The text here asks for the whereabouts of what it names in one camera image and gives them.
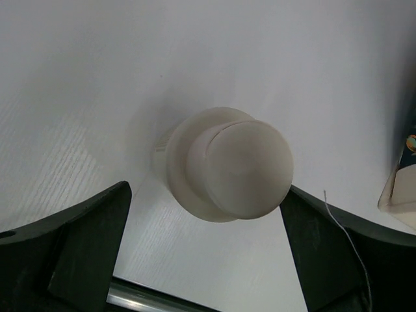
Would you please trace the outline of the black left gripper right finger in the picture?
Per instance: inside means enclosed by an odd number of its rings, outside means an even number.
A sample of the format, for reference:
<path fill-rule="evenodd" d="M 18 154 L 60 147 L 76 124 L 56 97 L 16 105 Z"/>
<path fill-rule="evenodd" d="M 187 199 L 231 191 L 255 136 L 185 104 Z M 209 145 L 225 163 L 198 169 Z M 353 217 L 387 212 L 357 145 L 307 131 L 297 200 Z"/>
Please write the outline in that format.
<path fill-rule="evenodd" d="M 415 236 L 330 206 L 367 268 L 373 311 L 415 310 Z M 292 187 L 280 205 L 308 311 L 368 311 L 363 269 L 324 202 Z"/>

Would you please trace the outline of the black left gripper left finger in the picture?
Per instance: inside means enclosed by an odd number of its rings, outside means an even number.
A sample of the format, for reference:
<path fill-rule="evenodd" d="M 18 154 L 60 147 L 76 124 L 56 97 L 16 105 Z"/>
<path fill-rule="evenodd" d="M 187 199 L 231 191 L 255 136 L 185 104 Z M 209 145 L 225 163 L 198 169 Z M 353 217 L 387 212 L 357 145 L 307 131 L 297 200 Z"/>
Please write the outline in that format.
<path fill-rule="evenodd" d="M 131 187 L 121 181 L 84 202 L 1 233 L 2 311 L 103 311 Z"/>

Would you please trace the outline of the cream capped white bottle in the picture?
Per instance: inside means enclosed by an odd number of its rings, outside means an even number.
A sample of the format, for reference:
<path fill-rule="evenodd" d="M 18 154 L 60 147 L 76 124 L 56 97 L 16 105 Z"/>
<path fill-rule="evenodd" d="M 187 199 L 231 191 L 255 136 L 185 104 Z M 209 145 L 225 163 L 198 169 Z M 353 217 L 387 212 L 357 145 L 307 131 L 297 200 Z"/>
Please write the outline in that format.
<path fill-rule="evenodd" d="M 154 147 L 153 168 L 182 208 L 218 223 L 271 213 L 294 175 L 283 135 L 229 107 L 204 110 L 167 131 Z"/>

